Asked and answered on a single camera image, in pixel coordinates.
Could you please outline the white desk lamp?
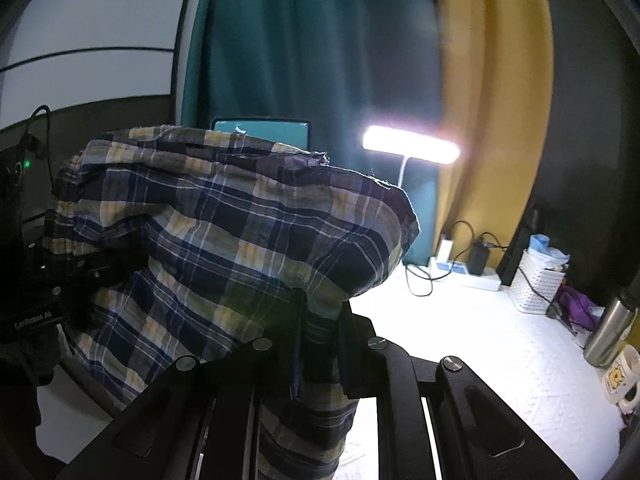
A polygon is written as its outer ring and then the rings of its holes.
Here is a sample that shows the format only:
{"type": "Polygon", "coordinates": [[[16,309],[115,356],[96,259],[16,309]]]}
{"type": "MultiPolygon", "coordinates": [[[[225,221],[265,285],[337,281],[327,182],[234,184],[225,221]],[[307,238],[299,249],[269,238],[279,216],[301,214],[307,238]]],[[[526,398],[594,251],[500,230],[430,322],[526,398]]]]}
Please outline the white desk lamp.
{"type": "Polygon", "coordinates": [[[398,171],[398,183],[404,183],[406,167],[410,158],[424,160],[432,164],[451,165],[461,155],[454,142],[439,139],[425,133],[405,129],[370,125],[364,130],[361,140],[366,151],[398,155],[402,157],[398,171]]]}

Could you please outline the blue yellow plaid pants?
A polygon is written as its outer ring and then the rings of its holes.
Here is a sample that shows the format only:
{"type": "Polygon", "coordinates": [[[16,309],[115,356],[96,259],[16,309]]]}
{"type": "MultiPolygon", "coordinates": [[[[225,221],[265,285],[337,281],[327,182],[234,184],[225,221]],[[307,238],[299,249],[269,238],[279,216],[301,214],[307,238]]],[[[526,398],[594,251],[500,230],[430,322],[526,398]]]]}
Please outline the blue yellow plaid pants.
{"type": "Polygon", "coordinates": [[[406,193],[325,154],[177,126],[105,133],[62,163],[44,242],[56,256],[134,248],[145,265],[66,328],[122,403],[180,356],[218,360],[283,318],[294,290],[302,362],[291,399],[262,409],[264,479],[329,479],[357,404],[333,338],[343,304],[382,284],[420,232],[406,193]]]}

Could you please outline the white tablecloth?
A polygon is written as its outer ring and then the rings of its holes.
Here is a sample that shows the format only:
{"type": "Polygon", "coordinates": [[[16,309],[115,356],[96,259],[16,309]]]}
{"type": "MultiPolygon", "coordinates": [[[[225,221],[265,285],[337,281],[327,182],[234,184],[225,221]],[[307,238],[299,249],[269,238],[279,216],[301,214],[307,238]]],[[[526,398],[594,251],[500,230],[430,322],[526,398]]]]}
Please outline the white tablecloth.
{"type": "MultiPolygon", "coordinates": [[[[410,356],[462,359],[578,479],[601,479],[618,456],[623,419],[573,336],[551,318],[516,310],[504,290],[445,281],[417,297],[397,268],[350,304],[410,356]]],[[[53,382],[38,389],[38,403],[37,442],[67,463],[111,421],[58,367],[53,382]]],[[[334,479],[378,478],[375,419],[375,402],[361,401],[334,479]]]]}

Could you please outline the yellow curtain left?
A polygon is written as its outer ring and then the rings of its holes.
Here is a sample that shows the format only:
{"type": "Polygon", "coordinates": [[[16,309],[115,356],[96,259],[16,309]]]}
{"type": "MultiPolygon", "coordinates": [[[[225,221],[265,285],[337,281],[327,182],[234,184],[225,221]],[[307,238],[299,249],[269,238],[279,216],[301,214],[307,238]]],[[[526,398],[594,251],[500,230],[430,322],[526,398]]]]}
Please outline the yellow curtain left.
{"type": "Polygon", "coordinates": [[[533,188],[549,123],[549,0],[437,0],[440,131],[461,154],[440,170],[435,234],[508,242],[533,188]]]}

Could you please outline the tablet with teal screen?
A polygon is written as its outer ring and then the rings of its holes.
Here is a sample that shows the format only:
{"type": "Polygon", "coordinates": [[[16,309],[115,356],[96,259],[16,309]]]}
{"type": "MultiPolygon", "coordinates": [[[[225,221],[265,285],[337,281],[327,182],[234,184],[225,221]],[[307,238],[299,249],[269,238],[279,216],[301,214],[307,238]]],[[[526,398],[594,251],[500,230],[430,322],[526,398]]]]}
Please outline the tablet with teal screen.
{"type": "Polygon", "coordinates": [[[299,119],[272,117],[216,118],[212,129],[228,133],[245,133],[255,138],[280,142],[308,150],[310,123],[299,119]]]}

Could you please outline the white plastic basket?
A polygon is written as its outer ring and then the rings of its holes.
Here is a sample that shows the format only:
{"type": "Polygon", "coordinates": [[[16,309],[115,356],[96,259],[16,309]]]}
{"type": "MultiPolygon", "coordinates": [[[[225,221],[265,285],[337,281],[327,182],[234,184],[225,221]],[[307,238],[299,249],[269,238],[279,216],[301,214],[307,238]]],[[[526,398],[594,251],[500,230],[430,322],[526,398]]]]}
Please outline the white plastic basket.
{"type": "Polygon", "coordinates": [[[562,269],[550,268],[543,258],[526,249],[509,289],[512,304],[522,313],[545,314],[564,278],[562,269]]]}

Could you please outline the white power strip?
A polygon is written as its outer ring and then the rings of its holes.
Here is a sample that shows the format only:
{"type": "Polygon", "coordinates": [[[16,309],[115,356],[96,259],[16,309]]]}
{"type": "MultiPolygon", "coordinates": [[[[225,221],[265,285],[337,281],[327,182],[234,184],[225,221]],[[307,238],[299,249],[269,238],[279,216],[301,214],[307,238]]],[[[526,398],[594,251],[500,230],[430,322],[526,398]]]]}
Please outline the white power strip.
{"type": "Polygon", "coordinates": [[[482,274],[469,274],[464,262],[439,262],[434,257],[430,259],[427,273],[436,283],[445,283],[452,286],[463,286],[498,292],[501,280],[495,269],[485,268],[482,274]]]}

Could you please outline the black power adapter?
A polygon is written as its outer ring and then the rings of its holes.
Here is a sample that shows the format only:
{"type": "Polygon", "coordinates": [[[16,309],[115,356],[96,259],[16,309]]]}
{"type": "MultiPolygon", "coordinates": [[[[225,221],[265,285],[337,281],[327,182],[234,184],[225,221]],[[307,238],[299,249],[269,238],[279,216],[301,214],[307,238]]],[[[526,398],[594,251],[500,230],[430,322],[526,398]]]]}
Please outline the black power adapter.
{"type": "Polygon", "coordinates": [[[466,270],[471,275],[482,275],[490,255],[490,248],[485,242],[477,240],[471,246],[469,258],[466,260],[466,270]]]}

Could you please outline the purple cloth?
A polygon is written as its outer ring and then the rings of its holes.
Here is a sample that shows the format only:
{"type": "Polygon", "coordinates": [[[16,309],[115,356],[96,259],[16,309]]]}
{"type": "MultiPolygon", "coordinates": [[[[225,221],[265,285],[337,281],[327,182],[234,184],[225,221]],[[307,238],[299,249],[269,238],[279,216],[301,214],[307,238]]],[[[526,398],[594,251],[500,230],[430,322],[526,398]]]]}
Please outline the purple cloth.
{"type": "Polygon", "coordinates": [[[582,326],[586,330],[595,330],[598,324],[598,317],[594,314],[597,305],[586,295],[568,285],[561,285],[556,295],[558,304],[570,317],[570,320],[582,326]]]}

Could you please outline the teal curtain left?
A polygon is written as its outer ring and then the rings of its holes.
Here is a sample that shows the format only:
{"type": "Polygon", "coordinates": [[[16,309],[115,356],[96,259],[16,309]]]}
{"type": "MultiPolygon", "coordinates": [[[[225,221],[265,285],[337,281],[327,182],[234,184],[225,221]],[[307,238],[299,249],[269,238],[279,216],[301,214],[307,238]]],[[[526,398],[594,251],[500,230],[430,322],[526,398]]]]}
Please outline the teal curtain left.
{"type": "Polygon", "coordinates": [[[442,114],[434,0],[198,0],[180,120],[309,122],[335,166],[400,183],[421,232],[407,261],[434,252],[439,171],[367,151],[370,126],[434,134],[442,114]]]}

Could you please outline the white cartoon mug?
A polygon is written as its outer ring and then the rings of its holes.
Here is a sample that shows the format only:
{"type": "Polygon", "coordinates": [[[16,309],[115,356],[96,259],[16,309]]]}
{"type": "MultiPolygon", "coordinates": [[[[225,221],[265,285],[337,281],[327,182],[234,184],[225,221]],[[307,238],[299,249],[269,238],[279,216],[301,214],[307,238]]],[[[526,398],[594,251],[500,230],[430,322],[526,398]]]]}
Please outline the white cartoon mug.
{"type": "Polygon", "coordinates": [[[625,414],[639,405],[639,352],[630,344],[614,359],[601,377],[605,399],[625,414]]]}

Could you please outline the white charger plug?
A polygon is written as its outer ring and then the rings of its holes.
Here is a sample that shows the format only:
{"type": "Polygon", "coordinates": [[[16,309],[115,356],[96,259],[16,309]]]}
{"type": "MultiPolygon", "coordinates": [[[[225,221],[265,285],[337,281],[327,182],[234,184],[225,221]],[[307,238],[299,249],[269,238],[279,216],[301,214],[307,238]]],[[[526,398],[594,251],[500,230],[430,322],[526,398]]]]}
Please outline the white charger plug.
{"type": "Polygon", "coordinates": [[[454,241],[448,234],[440,237],[436,261],[439,263],[447,263],[450,260],[452,245],[454,241]]]}

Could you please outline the stainless steel tumbler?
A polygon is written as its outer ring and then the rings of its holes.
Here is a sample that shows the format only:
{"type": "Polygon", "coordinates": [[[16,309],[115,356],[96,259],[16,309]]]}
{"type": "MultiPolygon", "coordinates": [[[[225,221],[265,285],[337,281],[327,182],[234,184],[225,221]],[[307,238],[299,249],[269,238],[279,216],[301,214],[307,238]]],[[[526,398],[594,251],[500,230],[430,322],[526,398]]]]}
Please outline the stainless steel tumbler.
{"type": "Polygon", "coordinates": [[[589,336],[584,358],[594,367],[608,367],[620,352],[638,314],[638,301],[622,289],[606,306],[600,324],[589,336]]]}

